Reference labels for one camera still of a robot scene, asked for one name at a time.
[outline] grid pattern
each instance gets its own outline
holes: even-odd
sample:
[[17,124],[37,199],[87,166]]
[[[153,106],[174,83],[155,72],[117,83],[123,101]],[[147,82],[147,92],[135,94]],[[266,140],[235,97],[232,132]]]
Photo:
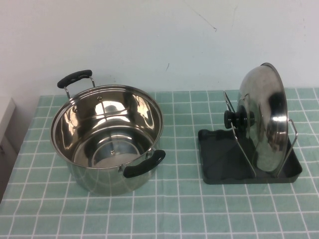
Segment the grid pattern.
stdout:
[[[237,107],[238,92],[227,94]],[[203,183],[197,132],[224,129],[222,91],[151,95],[164,114],[166,158],[148,183],[116,197],[76,184],[49,141],[67,98],[41,97],[0,204],[0,238],[319,238],[319,89],[286,89],[303,172],[272,185]]]

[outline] lid knob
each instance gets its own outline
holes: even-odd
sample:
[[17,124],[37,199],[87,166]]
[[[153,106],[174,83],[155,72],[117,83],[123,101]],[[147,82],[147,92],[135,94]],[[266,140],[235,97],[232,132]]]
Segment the lid knob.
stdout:
[[[239,106],[237,112],[225,111],[224,124],[226,128],[231,128],[231,123],[239,130],[245,130],[247,127],[247,113],[245,107]],[[250,125],[254,124],[254,114],[250,112]]]

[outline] black plastic tray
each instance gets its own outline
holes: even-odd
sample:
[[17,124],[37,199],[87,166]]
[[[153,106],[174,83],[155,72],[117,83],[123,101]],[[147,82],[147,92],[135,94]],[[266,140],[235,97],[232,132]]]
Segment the black plastic tray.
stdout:
[[254,177],[232,130],[202,129],[198,132],[198,140],[203,180],[207,184],[292,183],[303,171],[292,150],[278,177],[256,167]]

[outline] pot lid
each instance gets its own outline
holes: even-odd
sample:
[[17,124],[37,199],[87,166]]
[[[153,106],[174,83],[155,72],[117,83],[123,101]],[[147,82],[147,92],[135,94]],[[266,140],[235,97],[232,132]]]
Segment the pot lid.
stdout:
[[285,159],[288,145],[288,110],[282,80],[269,63],[251,70],[244,78],[236,113],[225,112],[225,126],[230,122],[249,140],[244,148],[249,161],[266,172],[278,170]]

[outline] black rubber handle grip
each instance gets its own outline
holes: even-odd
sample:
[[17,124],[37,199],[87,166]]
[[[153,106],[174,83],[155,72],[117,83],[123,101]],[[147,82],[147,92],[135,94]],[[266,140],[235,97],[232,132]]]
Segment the black rubber handle grip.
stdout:
[[90,78],[90,76],[92,76],[91,70],[74,72],[60,80],[58,82],[58,87],[63,89],[64,87],[67,87],[68,85],[71,85],[72,83],[77,82],[83,78]]
[[159,165],[165,158],[164,150],[155,150],[153,156],[136,166],[127,166],[123,171],[123,176],[126,178],[133,178],[151,171]]

